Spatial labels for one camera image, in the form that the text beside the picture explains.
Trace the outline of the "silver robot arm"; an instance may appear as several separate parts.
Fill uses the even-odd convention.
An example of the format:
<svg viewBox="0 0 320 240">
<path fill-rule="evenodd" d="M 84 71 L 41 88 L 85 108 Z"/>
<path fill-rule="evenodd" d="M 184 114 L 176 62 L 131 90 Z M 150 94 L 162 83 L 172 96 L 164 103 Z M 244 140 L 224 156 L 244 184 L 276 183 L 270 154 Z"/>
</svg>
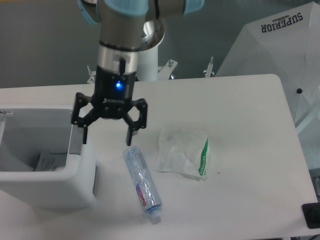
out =
<svg viewBox="0 0 320 240">
<path fill-rule="evenodd" d="M 161 18 L 200 10 L 203 0 L 80 0 L 83 15 L 100 23 L 97 66 L 92 96 L 76 93 L 71 124 L 83 130 L 99 118 L 120 120 L 128 125 L 126 144 L 134 132 L 147 126 L 148 104 L 133 100 L 144 24 Z"/>
</svg>

